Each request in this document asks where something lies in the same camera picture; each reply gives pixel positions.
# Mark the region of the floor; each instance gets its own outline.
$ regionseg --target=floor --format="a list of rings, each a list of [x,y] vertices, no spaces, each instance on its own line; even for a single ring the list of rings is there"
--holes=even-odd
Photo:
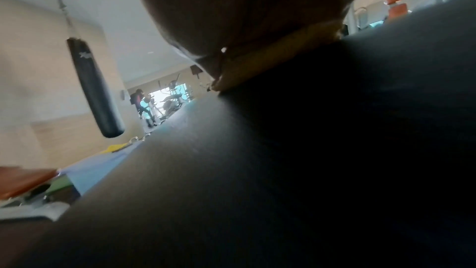
[[[73,204],[80,195],[73,186],[50,195],[55,201]],[[47,219],[0,221],[0,268],[7,267],[13,259],[45,234],[53,222]]]

